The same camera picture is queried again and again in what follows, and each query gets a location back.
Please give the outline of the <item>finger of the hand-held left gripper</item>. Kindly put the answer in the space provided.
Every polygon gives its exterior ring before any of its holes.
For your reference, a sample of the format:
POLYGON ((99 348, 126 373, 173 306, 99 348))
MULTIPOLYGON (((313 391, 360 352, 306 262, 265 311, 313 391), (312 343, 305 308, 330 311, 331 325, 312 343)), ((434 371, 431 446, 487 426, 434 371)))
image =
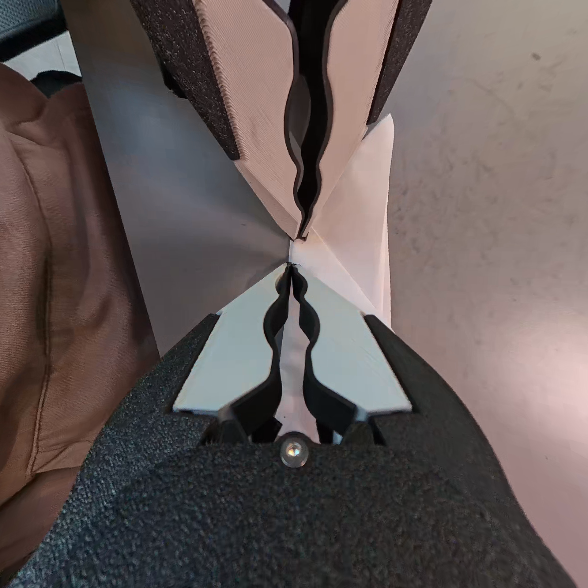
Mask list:
POLYGON ((300 164, 287 107, 298 78, 296 31, 276 1, 195 1, 239 156, 236 168, 277 225, 294 240, 300 164))
POLYGON ((398 1, 302 1, 300 72, 310 96, 302 140, 305 239, 368 125, 398 1))

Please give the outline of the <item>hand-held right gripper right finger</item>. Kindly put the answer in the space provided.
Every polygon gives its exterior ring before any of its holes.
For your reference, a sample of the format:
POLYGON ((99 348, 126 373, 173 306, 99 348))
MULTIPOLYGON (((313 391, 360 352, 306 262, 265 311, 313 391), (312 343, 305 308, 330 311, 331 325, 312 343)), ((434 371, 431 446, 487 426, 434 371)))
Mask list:
POLYGON ((366 315, 302 266, 293 266, 299 327, 307 338, 303 397, 322 429, 342 443, 357 427, 373 434, 375 417, 409 414, 404 391, 370 326, 390 330, 366 315))

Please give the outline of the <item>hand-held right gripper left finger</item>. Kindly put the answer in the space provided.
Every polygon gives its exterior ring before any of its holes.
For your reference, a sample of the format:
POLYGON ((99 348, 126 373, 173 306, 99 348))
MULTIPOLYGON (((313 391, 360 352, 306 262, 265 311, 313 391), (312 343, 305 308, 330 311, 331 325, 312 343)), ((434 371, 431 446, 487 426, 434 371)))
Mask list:
POLYGON ((235 423, 245 437, 275 417, 282 399, 276 338, 289 315, 291 271, 284 263, 216 314, 174 401, 175 413, 235 423))

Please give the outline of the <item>white paper sheet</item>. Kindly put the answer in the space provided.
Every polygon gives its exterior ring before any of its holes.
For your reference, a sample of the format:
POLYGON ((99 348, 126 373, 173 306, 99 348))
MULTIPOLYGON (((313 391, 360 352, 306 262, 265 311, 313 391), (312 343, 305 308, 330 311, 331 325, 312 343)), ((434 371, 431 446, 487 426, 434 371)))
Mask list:
MULTIPOLYGON (((394 122, 387 114, 367 131, 327 198, 306 240, 290 244, 289 260, 299 264, 363 313, 392 326, 388 200, 394 122)), ((282 400, 275 418, 278 436, 301 433, 319 443, 316 420, 303 398, 309 340, 299 326, 298 301, 289 298, 282 329, 282 400)))

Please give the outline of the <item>person's beige sweatshirt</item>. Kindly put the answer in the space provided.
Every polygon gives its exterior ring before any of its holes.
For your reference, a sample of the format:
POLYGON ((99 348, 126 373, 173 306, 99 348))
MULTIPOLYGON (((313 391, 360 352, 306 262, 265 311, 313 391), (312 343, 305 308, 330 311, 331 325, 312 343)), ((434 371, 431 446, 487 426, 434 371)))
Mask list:
POLYGON ((159 359, 81 81, 1 65, 1 585, 159 359))

